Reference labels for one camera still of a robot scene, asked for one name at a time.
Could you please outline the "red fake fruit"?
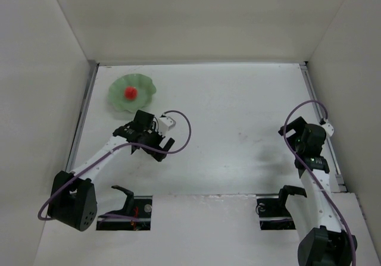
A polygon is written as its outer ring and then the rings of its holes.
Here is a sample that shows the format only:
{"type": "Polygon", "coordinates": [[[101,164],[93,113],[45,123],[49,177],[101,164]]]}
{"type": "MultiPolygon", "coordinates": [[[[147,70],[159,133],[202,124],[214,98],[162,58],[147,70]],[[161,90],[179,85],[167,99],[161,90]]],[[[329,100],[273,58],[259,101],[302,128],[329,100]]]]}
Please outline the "red fake fruit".
{"type": "Polygon", "coordinates": [[[128,101],[134,101],[138,96],[138,90],[134,86],[128,86],[124,90],[124,97],[128,101]]]}

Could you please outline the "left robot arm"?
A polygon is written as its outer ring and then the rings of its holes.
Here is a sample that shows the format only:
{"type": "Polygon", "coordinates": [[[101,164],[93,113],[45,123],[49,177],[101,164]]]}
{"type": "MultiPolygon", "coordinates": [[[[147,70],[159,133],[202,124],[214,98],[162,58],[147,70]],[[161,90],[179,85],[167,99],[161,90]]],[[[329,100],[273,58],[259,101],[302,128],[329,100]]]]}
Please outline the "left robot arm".
{"type": "Polygon", "coordinates": [[[132,121],[113,131],[109,141],[91,159],[54,177],[51,196],[42,207],[47,211],[46,220],[59,221],[78,231],[87,230],[98,212],[96,180],[107,169],[107,164],[126,147],[131,153],[141,149],[161,162],[172,154],[175,141],[166,139],[165,135],[175,125],[168,112],[156,118],[148,112],[137,111],[132,121]]]}

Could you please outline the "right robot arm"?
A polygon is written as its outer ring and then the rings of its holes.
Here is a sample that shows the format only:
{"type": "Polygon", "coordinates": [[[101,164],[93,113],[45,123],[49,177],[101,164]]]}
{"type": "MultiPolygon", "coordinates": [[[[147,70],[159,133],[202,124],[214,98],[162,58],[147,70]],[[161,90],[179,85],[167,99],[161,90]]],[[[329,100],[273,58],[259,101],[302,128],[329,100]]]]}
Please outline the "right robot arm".
{"type": "Polygon", "coordinates": [[[285,185],[279,192],[279,204],[290,213],[300,239],[299,265],[351,265],[357,249],[355,236],[332,205],[330,169],[321,155],[332,133],[329,123],[309,124],[302,117],[279,130],[296,153],[294,164],[302,183],[285,185]]]}

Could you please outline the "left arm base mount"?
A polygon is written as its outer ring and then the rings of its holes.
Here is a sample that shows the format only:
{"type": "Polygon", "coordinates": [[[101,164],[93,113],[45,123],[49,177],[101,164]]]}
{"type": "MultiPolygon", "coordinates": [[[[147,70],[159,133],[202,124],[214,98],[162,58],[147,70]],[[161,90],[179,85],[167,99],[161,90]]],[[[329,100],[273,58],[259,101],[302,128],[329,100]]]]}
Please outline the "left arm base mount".
{"type": "Polygon", "coordinates": [[[97,231],[148,231],[151,229],[152,196],[136,196],[132,206],[99,215],[97,231]]]}

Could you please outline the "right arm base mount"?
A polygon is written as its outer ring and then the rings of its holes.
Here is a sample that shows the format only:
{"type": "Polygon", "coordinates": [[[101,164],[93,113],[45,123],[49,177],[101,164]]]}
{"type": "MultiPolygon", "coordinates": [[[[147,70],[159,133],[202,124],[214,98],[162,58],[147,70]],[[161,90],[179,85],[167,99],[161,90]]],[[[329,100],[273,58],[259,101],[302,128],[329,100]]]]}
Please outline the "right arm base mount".
{"type": "Polygon", "coordinates": [[[261,230],[295,230],[294,221],[278,198],[258,197],[255,212],[259,217],[261,230]]]}

